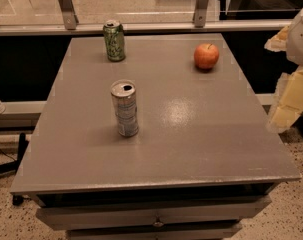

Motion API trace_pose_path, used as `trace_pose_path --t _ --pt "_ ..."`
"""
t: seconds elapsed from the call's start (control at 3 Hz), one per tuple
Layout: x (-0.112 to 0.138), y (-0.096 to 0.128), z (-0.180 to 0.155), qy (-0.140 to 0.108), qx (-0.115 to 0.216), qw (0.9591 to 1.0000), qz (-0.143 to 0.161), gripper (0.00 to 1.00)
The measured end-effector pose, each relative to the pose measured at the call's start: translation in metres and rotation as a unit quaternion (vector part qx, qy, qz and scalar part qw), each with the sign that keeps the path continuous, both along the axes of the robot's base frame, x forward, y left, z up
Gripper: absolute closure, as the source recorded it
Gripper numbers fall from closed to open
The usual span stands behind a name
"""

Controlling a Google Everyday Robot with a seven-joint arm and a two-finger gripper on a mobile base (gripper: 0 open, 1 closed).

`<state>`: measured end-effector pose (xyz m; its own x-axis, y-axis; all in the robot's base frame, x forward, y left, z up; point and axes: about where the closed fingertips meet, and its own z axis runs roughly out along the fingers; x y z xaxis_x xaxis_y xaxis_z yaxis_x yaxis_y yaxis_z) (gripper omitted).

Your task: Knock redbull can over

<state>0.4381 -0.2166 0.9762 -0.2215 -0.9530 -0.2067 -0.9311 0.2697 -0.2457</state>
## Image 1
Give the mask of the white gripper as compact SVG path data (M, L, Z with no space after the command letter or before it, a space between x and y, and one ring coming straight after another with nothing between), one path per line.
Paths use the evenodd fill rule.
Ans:
M287 59L299 66L278 79L266 128L273 133L288 130L303 113L303 8L291 25L283 27L264 45L272 52L286 51Z

